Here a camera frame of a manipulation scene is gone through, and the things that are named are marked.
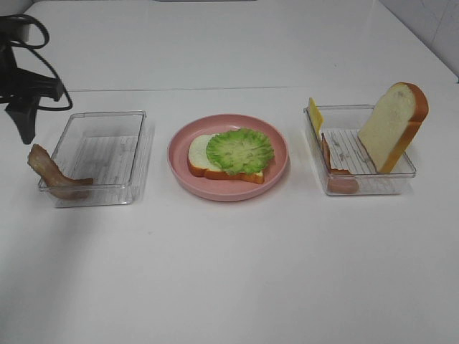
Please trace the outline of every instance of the pink round plate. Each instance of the pink round plate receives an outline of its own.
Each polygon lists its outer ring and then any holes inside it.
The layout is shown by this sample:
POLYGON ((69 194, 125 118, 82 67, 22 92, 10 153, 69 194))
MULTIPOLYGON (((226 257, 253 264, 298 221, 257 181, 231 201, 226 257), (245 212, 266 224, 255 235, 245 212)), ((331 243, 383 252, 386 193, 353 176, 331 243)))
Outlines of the pink round plate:
POLYGON ((284 137, 269 123, 246 115, 213 115, 195 120, 179 130, 169 143, 168 161, 180 185, 193 194, 213 201, 241 201, 260 195, 280 179, 288 163, 288 149, 284 137), (195 137, 238 128, 261 131, 271 140, 275 157, 264 170, 263 184, 213 181, 195 177, 189 172, 188 148, 195 137))

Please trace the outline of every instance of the bread slice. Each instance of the bread slice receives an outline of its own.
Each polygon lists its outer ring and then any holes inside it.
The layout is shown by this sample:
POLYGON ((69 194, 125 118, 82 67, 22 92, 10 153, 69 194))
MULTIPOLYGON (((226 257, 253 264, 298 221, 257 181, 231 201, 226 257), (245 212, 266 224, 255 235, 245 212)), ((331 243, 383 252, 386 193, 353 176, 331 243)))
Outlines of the bread slice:
POLYGON ((249 181, 250 183, 256 184, 263 184, 265 182, 263 171, 253 174, 238 173, 229 175, 218 166, 211 163, 209 159, 207 159, 206 148, 209 140, 213 136, 214 135, 201 135, 191 142, 188 149, 188 167, 193 176, 225 181, 249 181))
POLYGON ((378 100, 359 139, 379 173, 392 171, 428 112, 424 93, 407 82, 392 85, 378 100))

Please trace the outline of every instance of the white wall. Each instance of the white wall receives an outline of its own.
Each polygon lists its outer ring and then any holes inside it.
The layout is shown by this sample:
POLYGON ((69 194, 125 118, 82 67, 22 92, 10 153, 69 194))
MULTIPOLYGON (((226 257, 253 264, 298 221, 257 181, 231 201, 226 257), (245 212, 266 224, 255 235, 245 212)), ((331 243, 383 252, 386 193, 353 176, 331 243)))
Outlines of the white wall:
POLYGON ((32 0, 0 0, 0 16, 22 13, 32 5, 32 0))
POLYGON ((459 76, 459 0, 380 0, 459 76))

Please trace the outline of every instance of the clear plastic container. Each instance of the clear plastic container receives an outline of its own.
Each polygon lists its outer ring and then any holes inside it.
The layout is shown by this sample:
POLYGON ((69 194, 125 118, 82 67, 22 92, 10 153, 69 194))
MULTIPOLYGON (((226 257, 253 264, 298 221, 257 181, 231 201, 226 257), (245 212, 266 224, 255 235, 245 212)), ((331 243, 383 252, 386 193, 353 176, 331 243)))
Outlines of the clear plastic container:
POLYGON ((318 106, 324 118, 321 132, 325 135, 331 153, 331 168, 347 169, 350 174, 332 173, 306 114, 306 137, 313 154, 323 190, 330 196, 392 195, 401 194, 416 176, 406 153, 400 157, 391 173, 377 173, 376 168, 360 143, 357 133, 372 113, 373 105, 318 106))
POLYGON ((152 139, 144 111, 71 115, 51 158, 65 176, 94 183, 49 187, 40 179, 38 188, 56 208, 130 204, 143 193, 152 139))

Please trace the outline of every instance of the white table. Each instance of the white table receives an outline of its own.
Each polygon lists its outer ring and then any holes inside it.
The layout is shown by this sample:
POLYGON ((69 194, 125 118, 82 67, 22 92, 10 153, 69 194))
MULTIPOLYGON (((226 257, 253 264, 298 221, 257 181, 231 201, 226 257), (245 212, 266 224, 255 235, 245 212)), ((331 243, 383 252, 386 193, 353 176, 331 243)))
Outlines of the white table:
MULTIPOLYGON (((155 122, 145 196, 54 209, 0 117, 0 343, 415 343, 459 341, 457 90, 424 88, 430 114, 400 196, 326 196, 304 130, 319 104, 385 87, 73 92, 73 112, 144 109, 155 122), (273 189, 222 204, 181 188, 166 147, 205 115, 243 113, 285 136, 273 189)), ((40 113, 52 150, 70 113, 40 113)))
MULTIPOLYGON (((41 1, 27 13, 70 90, 457 82, 377 0, 41 1)), ((47 73, 27 51, 17 59, 47 73)))

